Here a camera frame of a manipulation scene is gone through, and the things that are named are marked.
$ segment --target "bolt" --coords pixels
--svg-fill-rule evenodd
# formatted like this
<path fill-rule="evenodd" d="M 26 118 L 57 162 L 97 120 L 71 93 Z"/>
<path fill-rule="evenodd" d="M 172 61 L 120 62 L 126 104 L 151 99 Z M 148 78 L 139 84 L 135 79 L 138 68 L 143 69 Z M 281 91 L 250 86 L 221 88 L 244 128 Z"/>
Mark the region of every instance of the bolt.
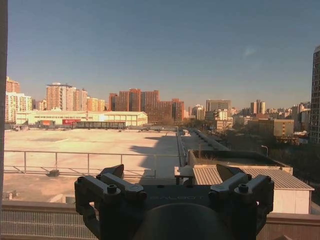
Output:
<path fill-rule="evenodd" d="M 252 179 L 252 175 L 251 174 L 247 174 L 248 180 L 251 181 Z"/>
<path fill-rule="evenodd" d="M 81 183 L 81 181 L 84 179 L 84 177 L 83 176 L 80 176 L 80 177 L 78 177 L 78 183 Z"/>
<path fill-rule="evenodd" d="M 114 194 L 117 191 L 117 186 L 114 184 L 110 184 L 106 187 L 108 194 Z"/>
<path fill-rule="evenodd" d="M 238 188 L 242 194 L 246 194 L 249 191 L 249 187 L 246 184 L 239 184 Z"/>

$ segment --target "corrugated roof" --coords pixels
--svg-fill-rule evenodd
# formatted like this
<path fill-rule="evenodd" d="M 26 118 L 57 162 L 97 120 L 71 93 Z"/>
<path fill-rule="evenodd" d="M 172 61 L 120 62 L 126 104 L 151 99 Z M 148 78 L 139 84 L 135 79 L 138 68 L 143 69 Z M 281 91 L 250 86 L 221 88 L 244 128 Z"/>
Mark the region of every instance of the corrugated roof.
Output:
<path fill-rule="evenodd" d="M 280 169 L 242 168 L 242 170 L 247 174 L 251 174 L 253 178 L 259 174 L 270 176 L 274 181 L 274 189 L 314 190 L 303 181 Z M 198 185 L 213 185 L 222 182 L 216 167 L 195 167 L 193 172 Z"/>

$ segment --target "white building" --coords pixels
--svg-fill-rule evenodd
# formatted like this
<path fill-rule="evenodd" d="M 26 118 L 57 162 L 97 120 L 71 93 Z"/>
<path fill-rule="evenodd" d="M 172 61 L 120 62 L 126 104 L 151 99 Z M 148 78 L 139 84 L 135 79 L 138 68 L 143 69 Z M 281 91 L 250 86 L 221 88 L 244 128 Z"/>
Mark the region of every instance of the white building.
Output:
<path fill-rule="evenodd" d="M 17 112 L 32 111 L 32 97 L 24 93 L 5 93 L 5 122 L 15 123 Z"/>
<path fill-rule="evenodd" d="M 38 121 L 55 121 L 55 125 L 72 125 L 74 122 L 125 123 L 125 126 L 143 126 L 148 116 L 143 111 L 29 111 L 18 112 L 16 123 L 35 125 Z"/>

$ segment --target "building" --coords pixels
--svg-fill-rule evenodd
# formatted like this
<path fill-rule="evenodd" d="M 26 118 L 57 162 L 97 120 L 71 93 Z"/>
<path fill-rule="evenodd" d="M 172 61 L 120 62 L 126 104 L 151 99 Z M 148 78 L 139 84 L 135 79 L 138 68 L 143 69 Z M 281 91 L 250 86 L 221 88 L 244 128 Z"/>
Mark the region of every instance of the building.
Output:
<path fill-rule="evenodd" d="M 205 110 L 207 112 L 217 111 L 219 109 L 228 109 L 228 117 L 231 116 L 231 100 L 207 100 L 205 104 Z"/>
<path fill-rule="evenodd" d="M 98 98 L 88 96 L 86 102 L 89 112 L 98 112 Z"/>
<path fill-rule="evenodd" d="M 54 82 L 46 86 L 47 110 L 61 109 L 62 111 L 74 110 L 74 92 L 76 88 L 68 84 Z"/>
<path fill-rule="evenodd" d="M 98 99 L 98 112 L 103 112 L 105 110 L 106 101 L 103 99 Z"/>
<path fill-rule="evenodd" d="M 24 93 L 5 93 L 5 118 L 6 123 L 16 123 L 17 112 L 32 111 L 32 97 L 25 96 Z"/>
<path fill-rule="evenodd" d="M 172 119 L 174 123 L 182 123 L 184 117 L 185 103 L 179 98 L 172 99 Z"/>
<path fill-rule="evenodd" d="M 301 119 L 299 119 L 299 116 L 301 118 L 301 112 L 305 109 L 303 104 L 295 104 L 293 107 L 291 107 L 291 117 L 294 120 L 294 131 L 300 131 L 301 130 Z"/>
<path fill-rule="evenodd" d="M 216 119 L 213 121 L 214 130 L 217 132 L 223 132 L 226 129 L 231 129 L 234 125 L 234 119 L 228 117 L 226 120 Z"/>
<path fill-rule="evenodd" d="M 73 110 L 87 111 L 88 92 L 83 89 L 76 89 L 73 92 Z"/>
<path fill-rule="evenodd" d="M 234 116 L 233 117 L 233 124 L 240 125 L 240 126 L 246 126 L 248 125 L 248 121 L 252 120 L 253 118 L 251 116 Z"/>
<path fill-rule="evenodd" d="M 258 133 L 264 137 L 292 138 L 294 136 L 294 120 L 259 119 Z"/>
<path fill-rule="evenodd" d="M 32 109 L 33 110 L 40 110 L 40 111 L 47 110 L 47 101 L 45 99 L 43 99 L 41 101 L 32 100 Z"/>
<path fill-rule="evenodd" d="M 266 103 L 257 99 L 250 104 L 250 110 L 252 115 L 265 114 L 266 113 Z"/>
<path fill-rule="evenodd" d="M 310 142 L 320 143 L 320 45 L 313 52 Z"/>
<path fill-rule="evenodd" d="M 6 77 L 5 91 L 8 93 L 20 93 L 20 83 L 12 80 L 10 77 Z"/>
<path fill-rule="evenodd" d="M 172 101 L 159 101 L 159 91 L 141 91 L 131 88 L 129 91 L 120 91 L 119 94 L 110 93 L 110 111 L 140 110 L 148 115 L 149 123 L 157 124 L 164 121 L 169 124 L 181 123 L 184 119 L 184 102 L 178 98 Z"/>
<path fill-rule="evenodd" d="M 139 88 L 129 89 L 129 111 L 141 111 L 141 90 Z"/>
<path fill-rule="evenodd" d="M 72 125 L 75 122 L 125 123 L 125 126 L 143 126 L 148 123 L 145 112 L 136 111 L 29 111 L 16 114 L 17 124 L 36 125 L 39 121 L 54 121 L 56 126 Z"/>
<path fill-rule="evenodd" d="M 310 109 L 304 109 L 301 112 L 301 131 L 307 131 L 310 130 Z"/>

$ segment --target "wall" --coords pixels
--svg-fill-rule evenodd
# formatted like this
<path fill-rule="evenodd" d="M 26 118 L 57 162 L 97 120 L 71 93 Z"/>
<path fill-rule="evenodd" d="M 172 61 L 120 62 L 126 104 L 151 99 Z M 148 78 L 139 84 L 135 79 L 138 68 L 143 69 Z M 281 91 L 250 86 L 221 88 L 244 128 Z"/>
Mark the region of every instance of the wall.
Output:
<path fill-rule="evenodd" d="M 274 190 L 274 213 L 309 214 L 310 191 L 308 190 Z"/>

